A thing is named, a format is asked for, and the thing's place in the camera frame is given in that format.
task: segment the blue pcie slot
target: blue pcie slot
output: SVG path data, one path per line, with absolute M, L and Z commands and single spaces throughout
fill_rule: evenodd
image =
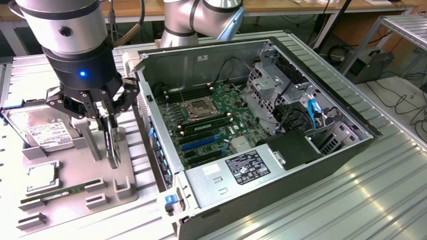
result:
M 212 143 L 216 143 L 216 141 L 219 140 L 219 135 L 215 135 L 213 137 L 209 137 L 207 139 L 203 139 L 197 142 L 193 142 L 193 143 L 189 143 L 189 144 L 185 144 L 180 147 L 180 150 L 181 151 L 185 151 L 185 150 L 189 150 L 189 149 L 195 149 L 203 145 L 207 145 L 207 144 L 212 144 Z

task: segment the power cable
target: power cable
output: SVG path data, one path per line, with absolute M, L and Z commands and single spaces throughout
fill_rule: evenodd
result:
M 113 47 L 119 47 L 124 45 L 133 35 L 140 31 L 143 24 L 144 24 L 144 18 L 145 18 L 145 3 L 144 0 L 140 0 L 140 16 L 139 16 L 139 21 L 133 25 L 133 27 L 129 29 L 129 31 L 123 35 L 123 37 L 113 42 Z
M 281 19 L 283 19 L 284 21 L 287 21 L 289 24 L 293 24 L 293 25 L 296 25 L 296 27 L 299 27 L 300 24 L 308 23 L 308 22 L 313 19 L 315 15 L 312 15 L 307 20 L 304 20 L 304 21 L 301 21 L 301 22 L 291 22 L 289 20 L 287 20 L 287 19 L 284 18 L 284 16 L 280 16 L 280 17 L 281 17 Z

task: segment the metal workbench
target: metal workbench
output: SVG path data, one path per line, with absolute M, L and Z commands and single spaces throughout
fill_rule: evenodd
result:
M 235 39 L 275 36 L 324 79 L 364 118 L 383 133 L 382 139 L 359 154 L 337 172 L 275 204 L 263 208 L 203 239 L 426 239 L 427 238 L 427 149 L 426 143 L 407 133 L 398 122 L 351 82 L 305 47 L 292 35 L 281 31 L 241 34 Z M 201 43 L 213 41 L 209 38 Z M 113 51 L 119 71 L 125 51 L 153 48 L 153 44 L 125 46 Z M 55 75 L 44 56 L 16 57 L 12 65 L 9 96 L 21 94 L 23 87 L 33 88 L 55 83 Z M 132 113 L 119 118 L 125 127 L 132 157 L 139 199 L 125 205 L 92 214 L 24 239 L 175 239 L 169 223 L 160 217 L 156 205 L 157 187 L 148 163 Z M 8 164 L 19 161 L 19 149 L 11 147 L 13 135 L 0 138 L 0 159 L 7 172 Z M 15 223 L 4 223 L 1 234 L 16 234 Z
M 396 16 L 380 16 L 372 25 L 359 47 L 351 57 L 344 60 L 340 65 L 339 71 L 346 74 L 354 65 L 360 52 L 366 49 L 370 44 L 370 40 L 378 33 L 380 27 L 384 26 L 395 34 L 399 34 L 404 39 L 407 39 L 412 44 L 415 44 L 420 49 L 427 51 L 427 17 L 423 15 L 396 15 Z M 391 34 L 382 40 L 379 45 L 387 41 Z

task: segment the robotic arm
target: robotic arm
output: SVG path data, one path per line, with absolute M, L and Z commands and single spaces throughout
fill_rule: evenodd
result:
M 112 168 L 120 161 L 116 114 L 127 111 L 140 92 L 137 81 L 117 73 L 113 43 L 99 0 L 17 0 L 43 52 L 59 78 L 45 103 L 76 119 L 97 122 Z M 113 100 L 119 88 L 124 91 Z
M 164 0 L 164 12 L 161 48 L 197 44 L 196 32 L 231 40 L 245 13 L 243 0 Z
M 136 79 L 117 73 L 100 2 L 16 0 L 60 82 L 59 87 L 48 89 L 45 103 L 76 119 L 97 122 L 108 160 L 116 162 L 115 116 L 128 110 L 140 89 Z M 243 0 L 164 0 L 164 7 L 161 47 L 196 44 L 196 31 L 231 40 L 244 17 Z M 123 94 L 113 100 L 120 87 Z

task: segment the hard drive label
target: hard drive label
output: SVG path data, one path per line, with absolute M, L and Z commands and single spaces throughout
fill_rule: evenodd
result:
M 56 147 L 73 141 L 63 122 L 32 126 L 27 130 L 41 148 Z
M 271 173 L 256 150 L 225 160 L 225 163 L 240 185 L 252 182 L 255 179 Z

